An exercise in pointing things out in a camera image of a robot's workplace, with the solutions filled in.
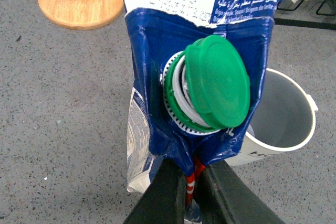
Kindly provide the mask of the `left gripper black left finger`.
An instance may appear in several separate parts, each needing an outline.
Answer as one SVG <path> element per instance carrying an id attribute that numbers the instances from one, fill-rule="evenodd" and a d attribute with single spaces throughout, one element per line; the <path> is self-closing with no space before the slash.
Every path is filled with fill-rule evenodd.
<path id="1" fill-rule="evenodd" d="M 186 178 L 171 159 L 165 159 L 153 182 L 124 223 L 183 223 Z"/>

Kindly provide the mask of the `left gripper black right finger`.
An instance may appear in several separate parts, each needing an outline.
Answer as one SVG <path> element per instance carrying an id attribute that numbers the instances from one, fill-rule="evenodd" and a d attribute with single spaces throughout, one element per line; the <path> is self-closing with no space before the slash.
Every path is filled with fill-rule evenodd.
<path id="1" fill-rule="evenodd" d="M 284 223 L 225 161 L 202 170 L 196 202 L 202 223 Z"/>

